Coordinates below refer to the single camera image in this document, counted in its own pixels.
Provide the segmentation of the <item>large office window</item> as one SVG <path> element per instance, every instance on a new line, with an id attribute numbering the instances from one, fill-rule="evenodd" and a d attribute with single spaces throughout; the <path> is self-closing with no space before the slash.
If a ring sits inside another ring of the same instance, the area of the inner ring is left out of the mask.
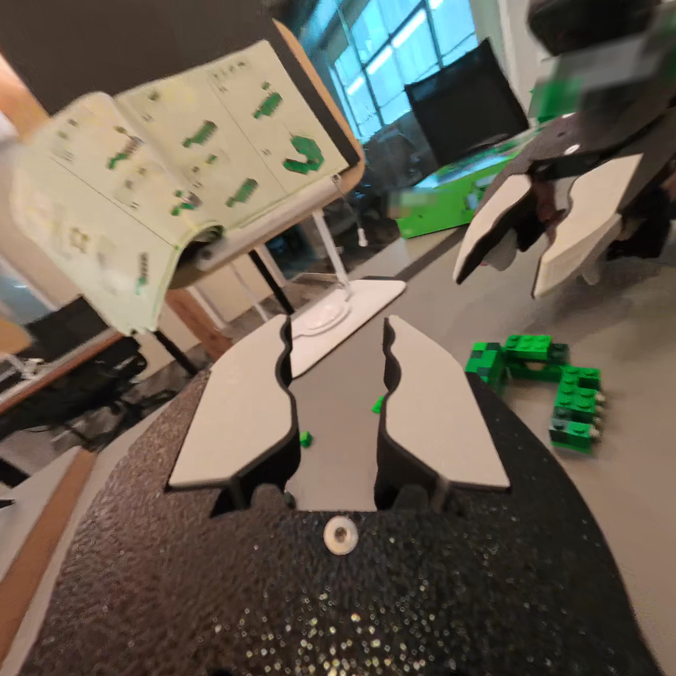
<path id="1" fill-rule="evenodd" d="M 314 1 L 300 42 L 362 142 L 411 111 L 406 86 L 478 46 L 469 1 Z"/>

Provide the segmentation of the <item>black office chair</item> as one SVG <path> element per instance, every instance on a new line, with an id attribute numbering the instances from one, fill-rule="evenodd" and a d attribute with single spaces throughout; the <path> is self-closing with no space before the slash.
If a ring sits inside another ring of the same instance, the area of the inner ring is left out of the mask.
<path id="1" fill-rule="evenodd" d="M 108 329 L 82 296 L 27 325 L 34 339 L 21 358 L 53 364 Z M 123 336 L 105 350 L 1 413 L 1 439 L 30 428 L 58 427 L 115 401 L 148 363 L 140 343 Z"/>

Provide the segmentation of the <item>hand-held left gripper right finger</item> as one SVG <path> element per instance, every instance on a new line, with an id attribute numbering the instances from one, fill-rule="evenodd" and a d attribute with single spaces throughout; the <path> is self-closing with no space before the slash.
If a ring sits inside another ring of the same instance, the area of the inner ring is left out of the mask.
<path id="1" fill-rule="evenodd" d="M 435 511 L 453 489 L 508 493 L 510 479 L 456 359 L 396 315 L 384 319 L 383 354 L 376 509 L 392 509 L 409 487 Z"/>

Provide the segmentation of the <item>white book stand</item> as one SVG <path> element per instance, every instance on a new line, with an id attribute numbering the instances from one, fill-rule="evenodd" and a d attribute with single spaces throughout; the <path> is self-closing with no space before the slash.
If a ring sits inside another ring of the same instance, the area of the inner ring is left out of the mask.
<path id="1" fill-rule="evenodd" d="M 324 208 L 359 183 L 364 153 L 298 39 L 261 1 L 1 2 L 1 52 L 49 121 L 89 93 L 101 91 L 115 97 L 259 40 L 272 45 L 330 138 L 353 163 L 333 179 L 315 185 L 312 196 L 295 198 L 288 207 L 270 212 L 269 232 L 247 235 L 240 251 L 222 242 L 190 245 L 168 291 L 193 286 L 312 216 L 337 275 L 337 288 L 295 318 L 292 308 L 286 311 L 292 322 L 292 374 L 297 377 L 406 287 L 391 279 L 351 281 L 344 269 Z"/>

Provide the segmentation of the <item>black screen panel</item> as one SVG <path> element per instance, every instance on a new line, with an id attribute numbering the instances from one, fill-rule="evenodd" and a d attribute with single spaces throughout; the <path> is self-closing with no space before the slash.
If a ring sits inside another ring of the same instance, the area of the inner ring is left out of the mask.
<path id="1" fill-rule="evenodd" d="M 450 65 L 407 84 L 404 90 L 440 167 L 530 128 L 488 38 Z"/>

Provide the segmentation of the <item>brick building instruction booklet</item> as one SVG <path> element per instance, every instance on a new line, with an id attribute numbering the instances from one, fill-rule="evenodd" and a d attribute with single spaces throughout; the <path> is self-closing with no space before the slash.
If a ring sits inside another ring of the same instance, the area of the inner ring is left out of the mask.
<path id="1" fill-rule="evenodd" d="M 15 160 L 16 224 L 104 321 L 155 331 L 182 254 L 240 251 L 276 208 L 347 170 L 266 40 L 112 97 L 84 95 Z"/>

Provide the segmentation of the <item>grey desk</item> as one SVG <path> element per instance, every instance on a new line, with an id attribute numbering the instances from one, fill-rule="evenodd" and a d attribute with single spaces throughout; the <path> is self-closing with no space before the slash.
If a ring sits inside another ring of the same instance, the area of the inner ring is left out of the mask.
<path id="1" fill-rule="evenodd" d="M 539 250 L 450 273 L 459 243 L 387 311 L 463 366 L 473 343 L 544 333 L 602 373 L 592 456 L 556 452 L 556 388 L 476 387 L 508 495 L 446 514 L 375 511 L 384 317 L 292 385 L 314 436 L 283 506 L 263 486 L 167 490 L 197 377 L 95 466 L 2 675 L 674 675 L 675 268 L 611 262 L 527 298 Z"/>

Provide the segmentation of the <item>green brick snake assembly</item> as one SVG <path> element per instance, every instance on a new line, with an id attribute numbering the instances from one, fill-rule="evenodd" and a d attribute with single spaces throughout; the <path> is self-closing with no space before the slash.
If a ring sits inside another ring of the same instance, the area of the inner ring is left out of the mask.
<path id="1" fill-rule="evenodd" d="M 547 334 L 512 334 L 504 343 L 476 342 L 465 372 L 479 377 L 497 395 L 512 383 L 556 385 L 550 443 L 557 450 L 592 455 L 606 401 L 602 374 L 597 368 L 572 365 L 566 343 Z"/>

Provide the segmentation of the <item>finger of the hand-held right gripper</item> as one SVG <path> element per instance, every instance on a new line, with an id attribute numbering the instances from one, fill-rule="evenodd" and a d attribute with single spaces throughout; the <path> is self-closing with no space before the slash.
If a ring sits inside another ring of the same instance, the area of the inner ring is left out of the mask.
<path id="1" fill-rule="evenodd" d="M 539 260 L 534 299 L 578 278 L 588 285 L 599 283 L 601 256 L 621 234 L 620 203 L 642 157 L 610 159 L 573 182 L 570 210 Z"/>
<path id="2" fill-rule="evenodd" d="M 459 249 L 453 280 L 463 283 L 510 230 L 535 215 L 535 193 L 527 174 L 508 176 L 476 211 Z"/>

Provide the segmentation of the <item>green brick set box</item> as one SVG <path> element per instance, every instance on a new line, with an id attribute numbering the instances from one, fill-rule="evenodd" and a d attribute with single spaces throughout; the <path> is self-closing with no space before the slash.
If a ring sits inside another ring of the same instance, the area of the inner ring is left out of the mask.
<path id="1" fill-rule="evenodd" d="M 535 136 L 535 130 L 524 132 L 448 164 L 413 187 L 392 192 L 388 216 L 404 239 L 469 224 L 495 177 Z"/>

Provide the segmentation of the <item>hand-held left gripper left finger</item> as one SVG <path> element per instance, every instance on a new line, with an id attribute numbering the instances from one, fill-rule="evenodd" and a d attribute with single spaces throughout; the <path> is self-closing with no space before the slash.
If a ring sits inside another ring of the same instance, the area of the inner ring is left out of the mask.
<path id="1" fill-rule="evenodd" d="M 292 322 L 270 319 L 211 368 L 173 470 L 169 492 L 220 489 L 215 508 L 249 508 L 259 486 L 282 494 L 300 466 L 290 392 Z"/>

